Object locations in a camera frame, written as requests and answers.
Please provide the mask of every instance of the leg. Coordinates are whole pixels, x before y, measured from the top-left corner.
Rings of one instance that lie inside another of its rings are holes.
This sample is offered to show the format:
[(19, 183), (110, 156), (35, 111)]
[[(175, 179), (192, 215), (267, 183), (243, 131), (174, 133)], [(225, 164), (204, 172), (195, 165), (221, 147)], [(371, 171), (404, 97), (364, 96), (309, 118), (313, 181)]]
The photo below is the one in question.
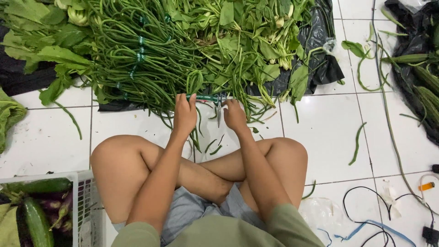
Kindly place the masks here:
[[(137, 192), (164, 149), (140, 136), (118, 135), (99, 144), (90, 158), (99, 194), (112, 223), (126, 221)], [(232, 186), (207, 169), (182, 158), (177, 185), (215, 203)]]
[[(302, 144), (288, 138), (266, 139), (257, 142), (259, 149), (267, 158), (284, 186), (291, 202), (299, 208), (305, 187), (308, 154)], [(229, 181), (244, 181), (245, 172), (240, 150), (200, 164), (212, 173)], [(252, 210), (258, 212), (248, 183), (244, 181), (239, 188), (244, 201)]]

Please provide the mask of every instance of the black cable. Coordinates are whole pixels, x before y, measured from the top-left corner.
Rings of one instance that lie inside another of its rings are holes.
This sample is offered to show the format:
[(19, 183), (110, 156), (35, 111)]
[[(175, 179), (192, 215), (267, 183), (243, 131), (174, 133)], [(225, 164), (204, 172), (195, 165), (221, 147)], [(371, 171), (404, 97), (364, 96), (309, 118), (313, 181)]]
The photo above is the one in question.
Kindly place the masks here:
[[(370, 238), (368, 238), (368, 239), (367, 239), (367, 240), (361, 245), (361, 247), (363, 247), (363, 246), (364, 246), (369, 240), (371, 240), (372, 238), (374, 238), (375, 236), (377, 236), (377, 235), (380, 234), (380, 233), (384, 233), (385, 236), (387, 237), (387, 240), (386, 240), (386, 243), (384, 244), (384, 247), (386, 247), (387, 244), (389, 243), (389, 237), (390, 237), (390, 239), (392, 239), (393, 246), (396, 247), (396, 245), (395, 245), (395, 241), (394, 241), (393, 237), (390, 235), (390, 233), (388, 233), (386, 230), (384, 230), (384, 227), (379, 226), (379, 225), (374, 224), (374, 223), (370, 223), (370, 222), (358, 222), (358, 221), (354, 221), (354, 220), (351, 219), (351, 217), (349, 216), (349, 213), (348, 213), (348, 211), (347, 211), (347, 209), (346, 209), (345, 199), (346, 199), (346, 196), (348, 195), (349, 192), (351, 192), (351, 191), (354, 190), (354, 189), (358, 189), (358, 188), (365, 188), (365, 189), (368, 189), (368, 190), (372, 191), (373, 193), (375, 193), (375, 194), (376, 194), (376, 195), (382, 200), (382, 202), (383, 202), (384, 205), (386, 206), (387, 214), (388, 214), (388, 216), (389, 216), (389, 220), (390, 220), (390, 221), (392, 220), (392, 218), (391, 218), (391, 216), (390, 216), (390, 210), (391, 210), (392, 206), (391, 206), (391, 205), (388, 206), (387, 203), (384, 201), (384, 199), (383, 199), (383, 198), (382, 198), (382, 197), (381, 197), (376, 191), (374, 191), (374, 190), (372, 190), (372, 189), (370, 189), (370, 188), (368, 188), (368, 187), (365, 187), (365, 186), (357, 186), (357, 187), (354, 187), (354, 188), (348, 190), (348, 191), (345, 193), (345, 195), (344, 195), (344, 197), (343, 197), (343, 209), (345, 210), (346, 216), (348, 217), (349, 220), (353, 221), (354, 223), (374, 225), (374, 226), (377, 226), (377, 227), (379, 227), (380, 229), (382, 229), (381, 232), (378, 232), (378, 233), (374, 234), (373, 236), (371, 236)], [(416, 195), (416, 194), (408, 193), (408, 194), (404, 194), (404, 195), (402, 195), (402, 196), (399, 196), (398, 198), (395, 199), (395, 201), (401, 199), (401, 198), (404, 197), (404, 196), (408, 196), (408, 195), (413, 195), (413, 196), (415, 196), (415, 197), (418, 197), (418, 198), (422, 199), (420, 196), (418, 196), (418, 195)], [(432, 215), (431, 229), (433, 229), (433, 227), (434, 227), (434, 220), (435, 220), (434, 215), (433, 215), (433, 210), (430, 208), (430, 205), (429, 205), (428, 203), (425, 203), (425, 204), (427, 205), (427, 207), (428, 207), (428, 209), (430, 210), (430, 213), (431, 213), (431, 215)]]

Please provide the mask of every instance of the plastic crate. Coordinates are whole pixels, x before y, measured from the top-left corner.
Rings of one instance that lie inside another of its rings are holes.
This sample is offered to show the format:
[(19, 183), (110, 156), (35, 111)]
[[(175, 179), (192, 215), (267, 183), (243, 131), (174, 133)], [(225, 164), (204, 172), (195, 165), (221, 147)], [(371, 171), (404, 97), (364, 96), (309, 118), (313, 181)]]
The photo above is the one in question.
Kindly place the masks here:
[(0, 179), (0, 183), (48, 178), (73, 182), (73, 247), (102, 247), (102, 203), (91, 170), (14, 177)]

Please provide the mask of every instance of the cucumber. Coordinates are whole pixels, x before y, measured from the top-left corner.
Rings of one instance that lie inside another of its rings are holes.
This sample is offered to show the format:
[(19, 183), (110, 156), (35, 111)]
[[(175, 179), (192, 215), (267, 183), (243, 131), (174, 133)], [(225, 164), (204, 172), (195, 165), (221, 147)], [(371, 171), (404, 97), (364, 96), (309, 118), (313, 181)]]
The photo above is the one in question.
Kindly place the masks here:
[(54, 236), (40, 205), (31, 197), (24, 199), (25, 221), (34, 247), (54, 247)]
[(2, 186), (6, 188), (7, 191), (15, 193), (54, 193), (68, 191), (72, 186), (72, 182), (67, 178), (52, 178), (32, 182), (2, 184)]

